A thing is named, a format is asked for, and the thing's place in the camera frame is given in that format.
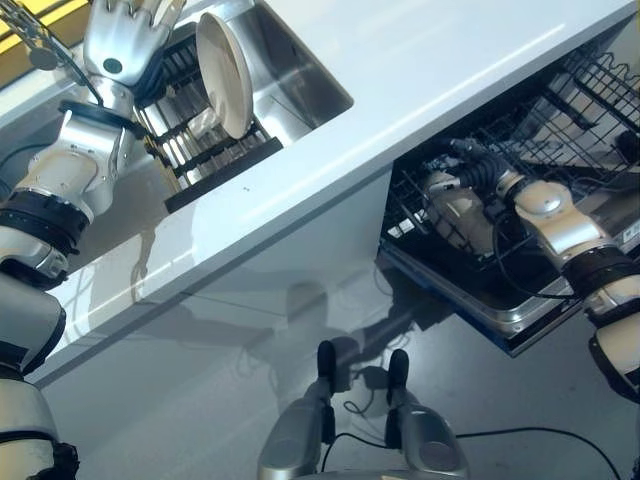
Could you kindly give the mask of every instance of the dishwasher rack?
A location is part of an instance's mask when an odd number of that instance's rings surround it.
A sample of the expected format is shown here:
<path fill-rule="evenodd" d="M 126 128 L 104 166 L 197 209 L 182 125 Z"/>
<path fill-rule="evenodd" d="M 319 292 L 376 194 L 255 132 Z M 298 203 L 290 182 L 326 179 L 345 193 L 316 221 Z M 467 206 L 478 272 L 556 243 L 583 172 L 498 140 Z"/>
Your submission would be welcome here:
<path fill-rule="evenodd" d="M 201 138 L 194 137 L 189 120 L 209 106 L 197 60 L 195 25 L 183 28 L 174 37 L 163 57 L 165 95 L 136 110 L 137 120 L 148 132 L 147 151 L 162 161 L 175 180 L 177 193 L 165 200 L 169 213 L 282 148 L 255 118 L 238 140 L 226 135 L 221 127 Z"/>
<path fill-rule="evenodd" d="M 577 302 L 526 296 L 504 279 L 492 253 L 476 254 L 466 244 L 455 248 L 436 231 L 426 210 L 437 206 L 424 192 L 425 180 L 434 171 L 455 173 L 458 166 L 443 153 L 443 139 L 473 138 L 516 170 L 563 183 L 579 208 L 635 254 L 639 125 L 640 77 L 616 64 L 611 53 L 575 50 L 396 160 L 382 252 L 419 284 L 445 296 L 501 348 L 517 354 L 575 311 Z M 494 194 L 478 195 L 489 220 L 505 210 Z M 442 214 L 437 221 L 448 222 Z M 456 225 L 449 227 L 452 235 L 461 235 Z M 519 224 L 506 227 L 501 258 L 519 283 L 538 292 L 570 293 L 535 239 Z"/>

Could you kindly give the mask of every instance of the robotic arm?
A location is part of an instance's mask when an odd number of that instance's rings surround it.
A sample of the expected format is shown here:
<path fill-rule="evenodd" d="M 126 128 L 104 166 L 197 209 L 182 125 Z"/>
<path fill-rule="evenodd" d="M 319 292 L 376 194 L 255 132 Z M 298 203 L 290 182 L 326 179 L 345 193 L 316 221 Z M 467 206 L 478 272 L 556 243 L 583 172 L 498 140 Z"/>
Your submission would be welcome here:
<path fill-rule="evenodd" d="M 58 139 L 36 155 L 0 205 L 0 477 L 6 480 L 75 478 L 75 449 L 58 443 L 44 398 L 24 376 L 62 336 L 65 312 L 45 290 L 65 279 L 82 232 L 112 203 L 118 171 L 143 134 L 131 120 L 134 104 L 164 88 L 159 58 L 184 0 L 172 0 L 154 23 L 160 2 L 145 0 L 135 12 L 128 1 L 94 2 L 84 43 L 86 95 L 61 104 Z M 13 0 L 0 3 L 8 22 L 29 19 L 28 11 L 16 13 L 21 7 Z M 47 44 L 41 40 L 38 45 Z"/>
<path fill-rule="evenodd" d="M 430 192 L 495 190 L 583 301 L 597 328 L 589 349 L 611 387 L 640 403 L 640 267 L 575 207 L 564 185 L 521 175 L 473 141 L 452 140 L 448 146 L 471 166 L 458 177 L 432 184 Z"/>

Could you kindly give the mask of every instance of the sink basin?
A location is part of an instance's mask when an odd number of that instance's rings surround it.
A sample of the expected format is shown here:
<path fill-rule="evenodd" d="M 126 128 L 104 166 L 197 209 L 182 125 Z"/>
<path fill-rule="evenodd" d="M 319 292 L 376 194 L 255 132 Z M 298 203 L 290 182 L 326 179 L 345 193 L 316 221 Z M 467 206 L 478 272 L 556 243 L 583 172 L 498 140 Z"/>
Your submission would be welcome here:
<path fill-rule="evenodd" d="M 177 207 L 176 202 L 173 203 L 173 210 L 242 173 L 278 149 L 292 145 L 353 104 L 349 95 L 267 4 L 237 0 L 210 3 L 196 3 L 184 12 L 164 58 L 168 74 L 167 94 L 138 112 L 138 118 L 143 119 L 153 132 L 154 140 L 175 143 L 182 141 L 180 132 L 172 138 L 168 138 L 168 133 L 179 130 L 180 125 L 207 106 L 195 60 L 194 33 L 202 13 L 209 12 L 227 22 L 247 59 L 253 86 L 254 127 L 247 138 L 236 144 L 230 143 L 220 131 L 212 132 L 206 141 L 189 150 L 198 158 L 197 166 L 192 170 L 185 165 L 189 158 L 171 158 L 170 165 L 167 158 L 148 154 L 142 142 L 137 144 L 130 156 L 128 170 L 120 174 L 111 208 L 87 228 L 78 246 L 81 254 L 70 258 L 71 271 L 134 235 L 152 232 L 169 215 L 164 202 L 176 194 L 184 194 L 184 190 L 193 187 L 195 182 L 201 182 L 197 190 L 192 188 L 188 195 L 182 195 Z M 31 102 L 20 117 L 0 125 L 0 144 L 20 148 L 52 142 L 62 120 L 57 111 L 60 100 L 77 98 L 79 92 L 79 87 L 63 82 L 47 98 Z M 250 150 L 247 145 L 254 147 L 263 143 L 271 146 L 262 148 L 261 156 L 254 155 L 251 161 L 231 153 L 238 151 L 238 144 L 246 147 L 241 149 L 245 151 Z M 37 149 L 24 151 L 0 169 L 0 199 L 8 193 L 6 187 L 3 191 L 2 184 L 15 185 L 25 175 L 28 161 L 35 152 Z"/>

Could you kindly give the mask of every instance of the dishwasher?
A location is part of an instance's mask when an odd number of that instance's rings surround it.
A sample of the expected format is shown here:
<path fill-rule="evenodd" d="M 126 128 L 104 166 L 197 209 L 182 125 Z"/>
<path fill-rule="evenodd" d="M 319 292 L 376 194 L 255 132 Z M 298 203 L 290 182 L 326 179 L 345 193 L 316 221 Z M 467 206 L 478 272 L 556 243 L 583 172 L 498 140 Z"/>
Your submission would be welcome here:
<path fill-rule="evenodd" d="M 475 233 L 461 231 L 446 207 L 425 193 L 425 182 L 434 172 L 455 171 L 455 160 L 442 152 L 444 139 L 472 139 L 524 174 L 566 185 L 578 208 L 637 262 L 640 76 L 608 51 L 621 28 L 570 52 L 394 163 L 381 254 L 512 356 L 576 313 L 580 302 L 514 287 L 491 245 L 489 251 L 473 248 Z M 476 230 L 490 227 L 506 208 L 495 194 L 478 196 Z M 535 239 L 517 227 L 501 238 L 500 257 L 513 281 L 530 292 L 571 293 Z"/>

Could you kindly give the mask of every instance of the kitchen counter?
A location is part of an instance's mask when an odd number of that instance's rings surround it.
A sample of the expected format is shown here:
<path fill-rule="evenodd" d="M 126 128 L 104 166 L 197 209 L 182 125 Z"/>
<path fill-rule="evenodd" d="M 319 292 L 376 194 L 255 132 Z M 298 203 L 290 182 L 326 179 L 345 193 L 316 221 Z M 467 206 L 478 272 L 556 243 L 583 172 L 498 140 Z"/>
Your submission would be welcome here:
<path fill-rule="evenodd" d="M 141 234 L 53 290 L 68 325 L 32 380 L 159 315 L 180 292 L 259 252 L 274 235 L 636 9 L 633 0 L 594 0 L 589 8 L 579 0 L 268 4 L 353 106 L 165 218 L 146 252 L 144 278 L 132 275 L 147 241 Z M 16 92 L 19 85 L 11 88 Z"/>

